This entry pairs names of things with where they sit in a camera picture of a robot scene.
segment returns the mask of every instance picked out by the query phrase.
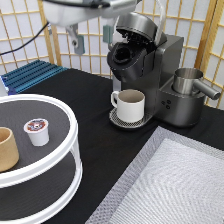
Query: tan cup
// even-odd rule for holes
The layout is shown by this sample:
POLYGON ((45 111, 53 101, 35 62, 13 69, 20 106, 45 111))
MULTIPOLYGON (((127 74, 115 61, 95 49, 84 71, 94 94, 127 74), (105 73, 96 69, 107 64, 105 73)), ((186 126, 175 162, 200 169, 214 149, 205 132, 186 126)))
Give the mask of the tan cup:
POLYGON ((12 168, 19 160, 19 152, 12 130, 0 127, 0 172, 12 168))

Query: mug handle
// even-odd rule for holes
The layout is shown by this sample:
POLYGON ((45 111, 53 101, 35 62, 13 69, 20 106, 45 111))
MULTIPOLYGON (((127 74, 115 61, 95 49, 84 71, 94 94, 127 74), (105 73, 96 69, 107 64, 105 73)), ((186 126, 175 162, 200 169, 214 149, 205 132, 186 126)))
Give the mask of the mug handle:
POLYGON ((115 94, 117 94, 117 96, 118 96, 119 92, 118 92, 118 91, 114 91, 114 92, 112 92, 112 94, 111 94, 111 103, 112 103, 112 105, 113 105, 114 107, 117 108, 117 104, 116 104, 115 101, 114 101, 114 95, 115 95, 115 94))

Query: stainless steel pitcher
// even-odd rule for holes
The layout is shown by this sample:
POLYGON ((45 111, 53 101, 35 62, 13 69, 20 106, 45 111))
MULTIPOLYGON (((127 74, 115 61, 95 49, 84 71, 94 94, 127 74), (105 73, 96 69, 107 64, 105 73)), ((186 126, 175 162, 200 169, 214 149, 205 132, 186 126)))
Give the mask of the stainless steel pitcher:
POLYGON ((179 68, 175 71, 173 89, 184 95, 195 95, 199 91, 213 100, 220 97, 220 92, 201 81, 203 72, 196 68, 179 68))

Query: coffee maker lid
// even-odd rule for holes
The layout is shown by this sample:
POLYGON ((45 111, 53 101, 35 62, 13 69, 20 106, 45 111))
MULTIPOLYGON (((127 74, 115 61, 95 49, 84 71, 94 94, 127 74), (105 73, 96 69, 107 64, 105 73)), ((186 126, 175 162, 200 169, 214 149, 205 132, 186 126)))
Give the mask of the coffee maker lid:
POLYGON ((131 12, 119 17, 116 29, 119 33, 133 32, 144 36, 149 41, 154 41, 157 25, 147 16, 131 12))

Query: power cord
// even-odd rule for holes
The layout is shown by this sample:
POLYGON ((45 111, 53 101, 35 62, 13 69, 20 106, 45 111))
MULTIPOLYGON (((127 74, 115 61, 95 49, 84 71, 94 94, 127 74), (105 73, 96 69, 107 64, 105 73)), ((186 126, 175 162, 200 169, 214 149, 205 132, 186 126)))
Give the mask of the power cord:
POLYGON ((15 52, 15 51, 18 51, 18 50, 20 50, 20 49, 22 49, 23 47, 25 47, 27 44, 29 44, 30 42, 32 42, 33 40, 35 40, 39 35, 40 35, 40 33, 48 26, 48 24, 49 24, 49 22, 47 22, 44 26, 43 26, 43 28, 32 38, 32 39, 30 39, 28 42, 26 42, 25 44, 23 44, 22 46, 20 46, 20 47, 18 47, 18 48, 16 48, 16 49, 14 49, 14 50, 11 50, 11 51, 6 51, 6 52, 4 52, 4 53, 0 53, 0 56, 2 56, 2 55, 5 55, 5 54, 9 54, 9 53, 12 53, 12 52, 15 52))

